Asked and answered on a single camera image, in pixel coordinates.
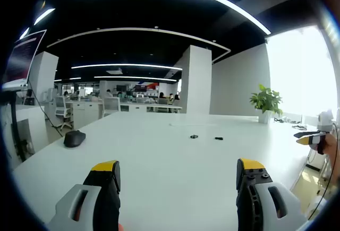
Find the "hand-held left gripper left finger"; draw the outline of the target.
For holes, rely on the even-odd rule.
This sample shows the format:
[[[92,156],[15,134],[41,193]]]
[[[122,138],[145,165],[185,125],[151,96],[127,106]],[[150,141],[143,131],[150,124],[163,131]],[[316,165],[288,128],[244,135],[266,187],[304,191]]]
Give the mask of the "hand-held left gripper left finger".
[[[119,161],[95,165],[57,202],[48,230],[121,230],[120,190]]]

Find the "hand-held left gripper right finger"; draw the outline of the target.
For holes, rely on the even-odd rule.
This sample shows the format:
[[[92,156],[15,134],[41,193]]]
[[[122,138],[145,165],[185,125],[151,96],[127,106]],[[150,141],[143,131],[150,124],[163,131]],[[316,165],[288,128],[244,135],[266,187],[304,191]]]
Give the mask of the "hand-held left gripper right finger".
[[[298,230],[307,222],[298,198],[258,161],[237,160],[236,190],[238,230]]]

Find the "person's right hand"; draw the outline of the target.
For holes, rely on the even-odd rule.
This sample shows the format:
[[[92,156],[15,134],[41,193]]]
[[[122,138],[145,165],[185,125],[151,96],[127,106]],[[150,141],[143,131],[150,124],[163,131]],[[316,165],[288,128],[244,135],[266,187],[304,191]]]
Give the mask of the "person's right hand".
[[[324,146],[324,150],[323,152],[327,155],[329,155],[329,157],[334,158],[337,152],[337,140],[336,138],[328,133],[325,136],[325,146]]]

